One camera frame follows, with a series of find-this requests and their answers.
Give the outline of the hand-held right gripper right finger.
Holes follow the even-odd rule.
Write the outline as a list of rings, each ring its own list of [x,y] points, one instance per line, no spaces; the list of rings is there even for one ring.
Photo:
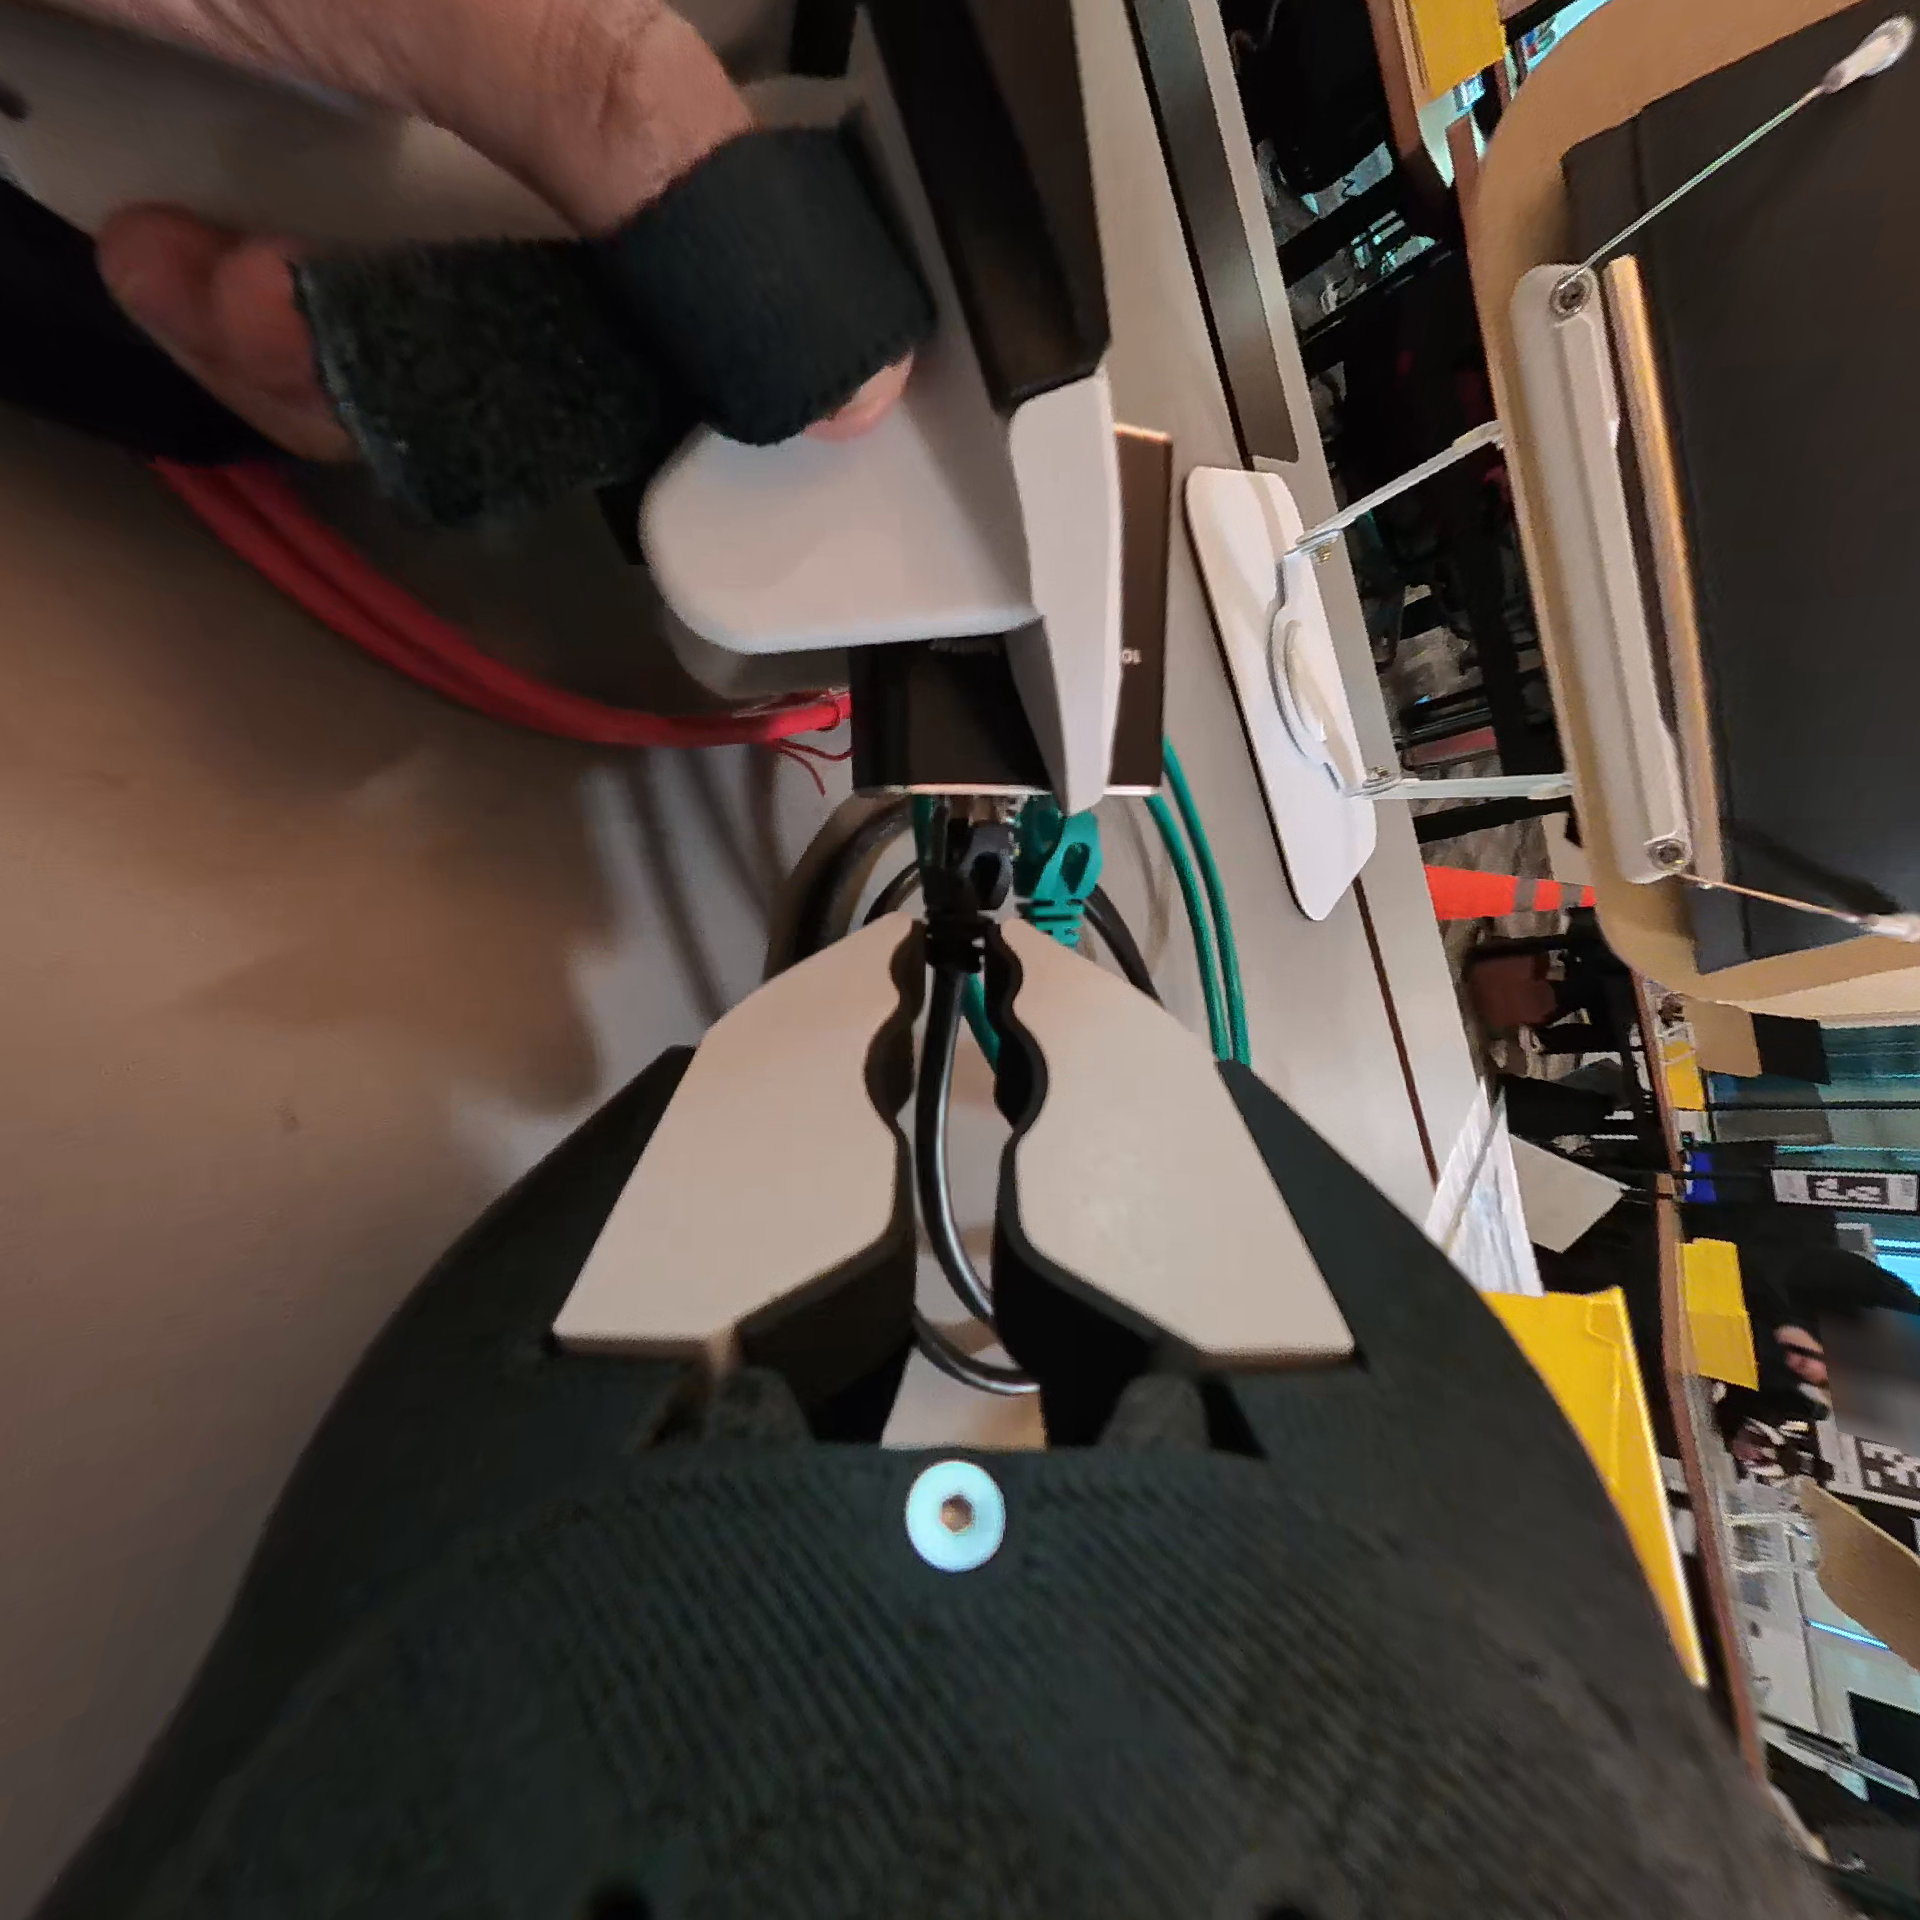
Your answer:
[[[991,956],[1016,1252],[1201,1366],[1346,1362],[1352,1330],[1213,1050],[1027,925],[1008,925]]]

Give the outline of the white flat base plate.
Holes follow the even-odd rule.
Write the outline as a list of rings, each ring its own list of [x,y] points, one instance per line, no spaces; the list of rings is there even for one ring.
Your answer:
[[[1181,510],[1292,903],[1332,921],[1377,820],[1304,518],[1279,476],[1242,467],[1193,467]]]

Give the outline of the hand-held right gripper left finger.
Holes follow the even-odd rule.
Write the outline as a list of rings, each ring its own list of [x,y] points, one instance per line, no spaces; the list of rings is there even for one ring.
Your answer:
[[[696,1045],[582,1260],[568,1354],[876,1362],[911,1338],[900,1116],[921,921],[876,917],[760,984]]]

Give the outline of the yellow plastic bin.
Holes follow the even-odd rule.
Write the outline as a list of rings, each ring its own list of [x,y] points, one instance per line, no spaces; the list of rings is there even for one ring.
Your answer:
[[[1483,1292],[1483,1306],[1496,1312],[1577,1430],[1626,1529],[1674,1655],[1687,1680],[1706,1690],[1702,1633],[1687,1592],[1624,1289]]]

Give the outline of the white printed paper sheet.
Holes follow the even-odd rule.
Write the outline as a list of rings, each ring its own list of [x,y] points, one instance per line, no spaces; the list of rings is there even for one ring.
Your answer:
[[[1478,1292],[1539,1299],[1539,1252],[1563,1254],[1622,1195],[1616,1178],[1512,1139],[1505,1097],[1478,1087],[1426,1233]]]

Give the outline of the person's left hand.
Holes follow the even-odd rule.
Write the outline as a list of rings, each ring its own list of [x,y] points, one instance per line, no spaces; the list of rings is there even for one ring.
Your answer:
[[[294,260],[164,204],[96,270],[232,419],[368,460],[457,524],[638,480],[696,424],[852,439],[909,387],[929,304],[829,135],[757,132],[667,2],[85,2],[133,31],[426,121],[574,242]]]

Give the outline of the black port adapter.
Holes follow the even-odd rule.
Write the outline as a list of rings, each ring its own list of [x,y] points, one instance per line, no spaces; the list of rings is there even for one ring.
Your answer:
[[[1172,439],[1118,424],[1116,474],[1121,624],[1107,791],[1140,798],[1162,782]],[[1016,688],[1008,643],[965,637],[855,654],[855,791],[1059,798]]]

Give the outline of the dark flat panel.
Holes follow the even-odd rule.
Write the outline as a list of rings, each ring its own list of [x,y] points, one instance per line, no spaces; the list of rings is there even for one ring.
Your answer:
[[[1258,227],[1237,181],[1244,129],[1212,70],[1207,5],[1128,2],[1126,14],[1240,460],[1296,465],[1300,435],[1254,260]]]

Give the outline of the orange traffic cone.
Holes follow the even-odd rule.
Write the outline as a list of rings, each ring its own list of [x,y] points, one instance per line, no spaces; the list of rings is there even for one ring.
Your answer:
[[[1594,906],[1591,885],[1554,878],[1512,878],[1468,867],[1422,867],[1439,925],[1569,914]]]

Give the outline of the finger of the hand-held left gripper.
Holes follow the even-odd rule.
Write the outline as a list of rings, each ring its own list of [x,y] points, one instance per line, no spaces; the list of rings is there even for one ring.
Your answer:
[[[1092,810],[1112,770],[1121,690],[1121,482],[1107,373],[1016,407],[1008,457],[1031,624],[1008,637],[1022,708],[1052,798]]]
[[[666,607],[733,656],[1025,626],[1036,606],[1008,426],[902,399],[852,442],[696,435],[639,497]]]

